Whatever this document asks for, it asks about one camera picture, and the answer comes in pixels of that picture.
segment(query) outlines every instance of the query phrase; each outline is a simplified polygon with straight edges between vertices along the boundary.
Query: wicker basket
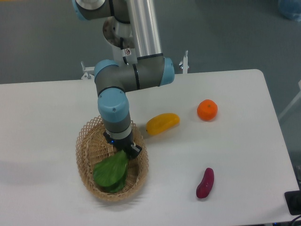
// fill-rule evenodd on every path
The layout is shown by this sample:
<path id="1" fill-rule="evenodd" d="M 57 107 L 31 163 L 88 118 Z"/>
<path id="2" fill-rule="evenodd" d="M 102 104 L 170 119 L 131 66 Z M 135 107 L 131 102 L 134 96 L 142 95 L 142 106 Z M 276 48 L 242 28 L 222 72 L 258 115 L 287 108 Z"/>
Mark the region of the wicker basket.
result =
<path id="1" fill-rule="evenodd" d="M 148 156 L 142 135 L 132 122 L 134 142 L 143 150 L 137 158 L 128 163 L 126 186 L 117 193 L 106 193 L 93 180 L 93 169 L 96 163 L 116 153 L 116 149 L 108 144 L 103 136 L 105 131 L 102 118 L 95 117 L 80 131 L 76 142 L 76 162 L 81 180 L 96 197 L 106 201 L 120 201 L 137 192 L 146 180 L 148 172 Z"/>

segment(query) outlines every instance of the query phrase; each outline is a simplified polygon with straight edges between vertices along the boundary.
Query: green vegetable leaf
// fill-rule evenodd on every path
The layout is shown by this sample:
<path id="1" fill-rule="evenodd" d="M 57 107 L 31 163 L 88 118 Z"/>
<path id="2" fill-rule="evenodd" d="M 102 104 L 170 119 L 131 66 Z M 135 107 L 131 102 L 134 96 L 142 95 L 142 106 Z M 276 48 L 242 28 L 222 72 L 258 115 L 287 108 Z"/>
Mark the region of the green vegetable leaf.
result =
<path id="1" fill-rule="evenodd" d="M 124 176 L 127 163 L 127 154 L 123 150 L 105 158 L 94 166 L 94 181 L 102 187 L 109 187 L 116 184 Z"/>
<path id="2" fill-rule="evenodd" d="M 120 179 L 120 181 L 118 181 L 117 183 L 115 183 L 109 187 L 104 187 L 105 191 L 108 193 L 116 193 L 116 192 L 121 191 L 126 185 L 126 179 L 127 179 L 127 168 L 126 168 L 126 171 L 124 172 L 124 175 Z"/>

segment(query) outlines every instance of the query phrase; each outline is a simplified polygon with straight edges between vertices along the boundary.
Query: orange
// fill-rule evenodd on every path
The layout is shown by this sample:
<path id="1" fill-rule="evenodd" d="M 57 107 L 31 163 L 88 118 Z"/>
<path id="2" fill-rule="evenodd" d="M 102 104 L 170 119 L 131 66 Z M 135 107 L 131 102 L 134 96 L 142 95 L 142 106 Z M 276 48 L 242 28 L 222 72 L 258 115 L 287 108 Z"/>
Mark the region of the orange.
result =
<path id="1" fill-rule="evenodd" d="M 217 114 L 217 105 L 212 100 L 204 100 L 198 106 L 198 116 L 204 121 L 210 121 Z"/>

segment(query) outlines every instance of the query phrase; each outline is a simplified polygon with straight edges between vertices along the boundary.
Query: blue object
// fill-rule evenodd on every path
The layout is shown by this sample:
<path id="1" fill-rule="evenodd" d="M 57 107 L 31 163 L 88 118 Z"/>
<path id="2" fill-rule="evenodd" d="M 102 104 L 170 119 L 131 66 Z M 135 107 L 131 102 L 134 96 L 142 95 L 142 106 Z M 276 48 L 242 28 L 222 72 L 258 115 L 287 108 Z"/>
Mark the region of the blue object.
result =
<path id="1" fill-rule="evenodd" d="M 119 122 L 129 113 L 126 94 L 118 88 L 105 89 L 98 97 L 98 111 L 108 122 Z"/>
<path id="2" fill-rule="evenodd" d="M 174 65 L 170 58 L 164 58 L 165 64 L 164 64 L 164 71 L 162 80 L 159 86 L 170 84 L 174 81 Z"/>
<path id="3" fill-rule="evenodd" d="M 98 73 L 105 67 L 107 66 L 111 66 L 111 65 L 115 65 L 115 66 L 119 66 L 116 61 L 114 60 L 102 60 L 100 62 L 98 62 L 96 65 L 95 65 L 95 68 L 94 68 L 94 81 L 98 75 Z"/>
<path id="4" fill-rule="evenodd" d="M 278 0 L 282 15 L 294 21 L 301 21 L 301 0 Z"/>
<path id="5" fill-rule="evenodd" d="M 87 21 L 87 19 L 85 19 L 84 16 L 80 13 L 79 8 L 77 7 L 75 0 L 72 0 L 72 5 L 73 5 L 74 11 L 77 15 L 77 18 L 80 19 L 81 21 Z"/>

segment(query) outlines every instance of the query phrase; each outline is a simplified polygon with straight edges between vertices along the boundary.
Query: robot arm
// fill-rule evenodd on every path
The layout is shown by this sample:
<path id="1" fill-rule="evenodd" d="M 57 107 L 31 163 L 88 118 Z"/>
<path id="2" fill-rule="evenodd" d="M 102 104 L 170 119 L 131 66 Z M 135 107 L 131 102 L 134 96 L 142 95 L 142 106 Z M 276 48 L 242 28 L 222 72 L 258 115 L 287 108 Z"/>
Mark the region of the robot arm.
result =
<path id="1" fill-rule="evenodd" d="M 99 62 L 94 69 L 98 110 L 103 118 L 107 141 L 132 158 L 141 147 L 133 143 L 133 132 L 126 92 L 169 84 L 174 80 L 171 59 L 164 58 L 159 40 L 153 0 L 73 0 L 81 19 L 114 16 L 112 32 L 131 45 L 133 39 L 136 63 L 119 65 L 112 60 Z"/>

